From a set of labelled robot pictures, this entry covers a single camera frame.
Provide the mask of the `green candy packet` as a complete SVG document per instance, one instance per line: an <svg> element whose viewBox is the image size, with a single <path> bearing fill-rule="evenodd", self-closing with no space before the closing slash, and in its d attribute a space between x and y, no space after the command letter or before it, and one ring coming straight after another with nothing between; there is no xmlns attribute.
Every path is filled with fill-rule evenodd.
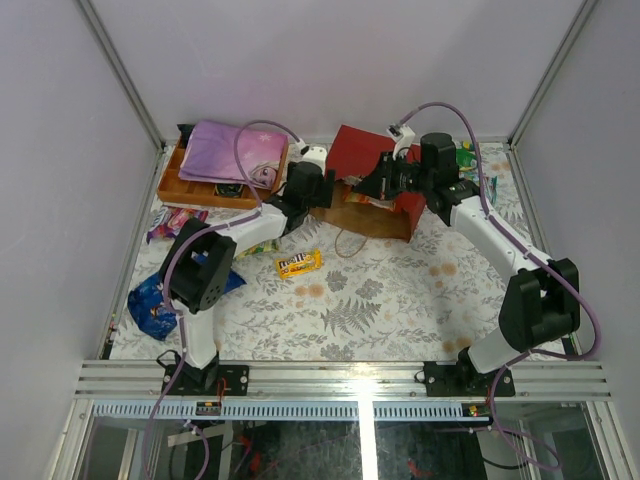
<svg viewBox="0 0 640 480"><path fill-rule="evenodd" d="M461 172L471 172L477 169L478 160L475 145L463 141L456 148L456 162Z"/></svg>

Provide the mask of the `orange snack packet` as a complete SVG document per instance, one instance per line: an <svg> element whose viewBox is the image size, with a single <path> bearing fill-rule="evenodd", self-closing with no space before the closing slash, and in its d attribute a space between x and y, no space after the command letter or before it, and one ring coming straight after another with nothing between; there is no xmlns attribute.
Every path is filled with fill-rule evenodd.
<svg viewBox="0 0 640 480"><path fill-rule="evenodd" d="M395 210L394 200L380 200L362 193L357 193L354 188L361 180L362 178L359 176L347 176L342 179L342 182L346 185L345 192L343 194L344 202L371 205L388 211Z"/></svg>

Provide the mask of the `pink purple Fox's candy bag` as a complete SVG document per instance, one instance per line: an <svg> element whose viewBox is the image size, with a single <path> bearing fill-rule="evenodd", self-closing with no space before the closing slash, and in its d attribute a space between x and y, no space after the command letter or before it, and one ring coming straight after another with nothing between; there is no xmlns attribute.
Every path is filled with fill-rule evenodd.
<svg viewBox="0 0 640 480"><path fill-rule="evenodd" d="M188 220L196 218L205 221L207 217L206 210L163 206L151 222L146 233L146 243L155 239L174 239Z"/></svg>

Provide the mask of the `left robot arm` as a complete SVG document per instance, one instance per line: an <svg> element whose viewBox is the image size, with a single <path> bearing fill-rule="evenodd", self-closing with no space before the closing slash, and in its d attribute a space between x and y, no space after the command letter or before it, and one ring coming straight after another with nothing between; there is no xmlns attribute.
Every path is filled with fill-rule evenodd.
<svg viewBox="0 0 640 480"><path fill-rule="evenodd" d="M219 371L211 364L218 354L213 307L224 294L234 258L291 233L311 209L330 207L335 180L333 170L293 162L284 189L256 209L217 225L191 218L181 228L159 275L164 306L179 316L181 357L189 365L184 382L195 393L208 394L218 385Z"/></svg>

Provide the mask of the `blue Oreo snack bag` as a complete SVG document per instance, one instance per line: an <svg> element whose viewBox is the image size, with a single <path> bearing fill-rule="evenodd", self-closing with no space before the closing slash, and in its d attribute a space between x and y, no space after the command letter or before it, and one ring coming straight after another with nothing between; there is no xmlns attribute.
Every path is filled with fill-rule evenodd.
<svg viewBox="0 0 640 480"><path fill-rule="evenodd" d="M177 315L165 306L158 272L152 274L127 298L127 308L137 327L155 340L164 341L177 327Z"/></svg>

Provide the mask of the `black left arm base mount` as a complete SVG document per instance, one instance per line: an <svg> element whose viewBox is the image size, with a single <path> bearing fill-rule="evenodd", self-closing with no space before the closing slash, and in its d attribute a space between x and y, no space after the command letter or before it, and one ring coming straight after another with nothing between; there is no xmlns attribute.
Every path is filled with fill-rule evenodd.
<svg viewBox="0 0 640 480"><path fill-rule="evenodd" d="M250 367L221 364L219 355L203 369L183 362L176 350L167 350L156 358L164 370L162 390L171 396L243 397L248 393Z"/></svg>

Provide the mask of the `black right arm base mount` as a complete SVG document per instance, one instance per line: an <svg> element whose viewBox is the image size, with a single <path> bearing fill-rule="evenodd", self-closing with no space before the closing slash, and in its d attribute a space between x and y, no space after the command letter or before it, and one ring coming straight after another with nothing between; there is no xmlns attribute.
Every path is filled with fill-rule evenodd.
<svg viewBox="0 0 640 480"><path fill-rule="evenodd" d="M416 374L414 380L425 386L426 395L435 398L449 397L484 397L491 392L498 398L514 397L514 381L510 371L499 376L495 389L492 389L494 378L498 373L477 373L472 366L464 362L425 361L422 376Z"/></svg>

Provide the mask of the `red paper bag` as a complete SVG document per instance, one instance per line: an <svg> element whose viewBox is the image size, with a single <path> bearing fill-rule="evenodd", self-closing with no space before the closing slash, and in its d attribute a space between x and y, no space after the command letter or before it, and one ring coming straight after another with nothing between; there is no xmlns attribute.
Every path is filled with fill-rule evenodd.
<svg viewBox="0 0 640 480"><path fill-rule="evenodd" d="M392 201L391 208L348 199L350 186L346 178L371 173L380 155L393 147L394 141L389 137L342 125L326 161L327 168L336 173L332 204L329 208L313 208L311 215L368 238L410 241L426 206L423 196L403 193Z"/></svg>

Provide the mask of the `yellow M&M's packet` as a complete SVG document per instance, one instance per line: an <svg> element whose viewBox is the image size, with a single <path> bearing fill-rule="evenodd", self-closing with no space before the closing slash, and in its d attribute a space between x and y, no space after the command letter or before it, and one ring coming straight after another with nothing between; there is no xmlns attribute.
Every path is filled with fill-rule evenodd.
<svg viewBox="0 0 640 480"><path fill-rule="evenodd" d="M281 279L303 275L321 268L323 257L318 249L295 254L290 258L278 259L275 267Z"/></svg>

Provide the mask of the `teal Fox's candy bag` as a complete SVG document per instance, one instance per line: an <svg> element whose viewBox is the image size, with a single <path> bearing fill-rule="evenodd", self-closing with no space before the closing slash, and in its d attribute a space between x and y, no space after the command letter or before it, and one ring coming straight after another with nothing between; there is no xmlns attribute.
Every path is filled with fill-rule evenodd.
<svg viewBox="0 0 640 480"><path fill-rule="evenodd" d="M494 206L498 196L498 177L482 176L479 180L479 188L486 202Z"/></svg>

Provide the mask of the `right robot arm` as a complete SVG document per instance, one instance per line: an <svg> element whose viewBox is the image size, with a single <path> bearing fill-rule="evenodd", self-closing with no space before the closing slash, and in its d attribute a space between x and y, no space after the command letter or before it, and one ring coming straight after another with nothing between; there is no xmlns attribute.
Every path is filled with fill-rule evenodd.
<svg viewBox="0 0 640 480"><path fill-rule="evenodd" d="M506 284L497 328L459 356L464 364L456 369L457 385L467 394L478 394L490 385L491 372L578 329L577 268L526 243L501 219L488 202L483 182L461 176L450 135L423 135L420 156L413 160L414 132L393 126L389 133L393 149L381 153L355 192L378 200L422 195L428 209L470 241Z"/></svg>

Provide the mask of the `yellow green Fox's candy bag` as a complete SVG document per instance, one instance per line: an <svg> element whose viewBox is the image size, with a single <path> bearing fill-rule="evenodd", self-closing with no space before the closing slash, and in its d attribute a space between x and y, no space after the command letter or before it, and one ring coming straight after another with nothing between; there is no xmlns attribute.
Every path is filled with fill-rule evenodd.
<svg viewBox="0 0 640 480"><path fill-rule="evenodd" d="M235 256L235 259L241 259L241 258L245 258L247 256L257 255L257 254L261 254L261 253L269 253L269 252L278 251L279 250L279 246L280 246L280 243L276 239L264 241L264 242L256 244L256 245L254 245L254 246L252 246L252 247L250 247L250 248L238 253Z"/></svg>

